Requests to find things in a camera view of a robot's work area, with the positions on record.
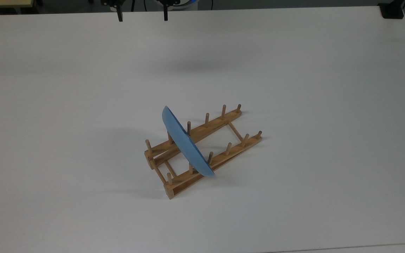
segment black device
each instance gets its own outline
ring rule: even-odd
[[[403,2],[404,0],[394,0],[389,4],[379,3],[378,6],[381,8],[382,17],[384,19],[402,19],[404,17],[401,8]]]

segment blue plate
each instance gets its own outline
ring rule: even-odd
[[[199,149],[196,147],[195,143],[192,141],[190,136],[188,136],[187,131],[184,130],[168,106],[165,106],[162,111],[162,120],[168,130],[168,133],[176,143],[176,146],[180,149],[188,162],[190,162],[190,164],[201,175],[215,176],[212,168],[210,168],[209,164],[204,159],[201,152],[199,152]]]

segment wooden dowel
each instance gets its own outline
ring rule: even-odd
[[[177,177],[176,173],[174,172],[172,166],[170,165],[170,163],[168,161],[165,161],[165,165],[167,165],[167,168],[170,171],[170,173],[173,175],[173,177]]]
[[[225,155],[229,155],[230,147],[232,147],[232,143],[228,143],[228,147],[226,148]]]
[[[204,122],[204,127],[209,127],[209,113],[206,113],[206,122]]]
[[[223,105],[223,110],[221,111],[221,119],[225,119],[225,113],[226,113],[226,105]]]
[[[173,179],[172,179],[172,174],[167,173],[167,178],[168,178],[168,185],[172,186],[173,185]]]
[[[151,148],[151,143],[149,143],[149,140],[145,140],[145,142],[146,142],[146,146],[148,147],[148,152],[149,152],[150,154],[152,154],[152,153],[153,153],[153,149]]]
[[[207,159],[207,163],[210,165],[212,163],[213,152],[209,153],[209,159]]]
[[[172,136],[168,132],[167,132],[167,134],[168,134],[168,144],[173,144]]]
[[[153,165],[153,168],[156,171],[157,175],[159,176],[160,180],[162,180],[162,183],[167,184],[167,181],[163,177],[162,173],[160,173],[159,168],[157,168],[157,165],[154,161],[152,161],[152,165]]]
[[[192,122],[187,121],[187,134],[190,135],[192,132]]]
[[[238,137],[238,139],[240,141],[243,140],[242,136],[238,133],[238,131],[234,128],[234,126],[232,125],[231,122],[228,122],[228,125],[230,126],[230,128],[232,129],[232,131],[234,132],[234,134]]]
[[[245,135],[245,138],[243,138],[243,141],[242,141],[242,144],[241,144],[242,147],[245,146],[246,141],[248,140],[248,138],[249,138],[249,134],[246,134],[246,135]]]

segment table surface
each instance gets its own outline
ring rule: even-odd
[[[405,19],[378,7],[0,16],[0,253],[405,244]],[[169,200],[165,105],[263,141]],[[238,142],[221,129],[204,155]],[[171,161],[188,169],[183,156]]]
[[[0,8],[32,7],[34,0],[0,0]]]
[[[305,251],[306,253],[405,253],[405,245],[385,245],[358,248],[333,248]]]

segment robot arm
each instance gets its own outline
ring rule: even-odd
[[[108,5],[111,8],[114,8],[117,10],[118,14],[118,20],[120,22],[123,21],[123,12],[121,10],[121,6],[123,5],[125,0],[101,0],[102,5]],[[157,0],[159,3],[163,5],[163,19],[165,21],[168,20],[168,7],[173,6],[173,5],[178,5],[180,4],[180,0]],[[134,11],[134,3],[135,0],[132,0],[132,7],[130,11]]]

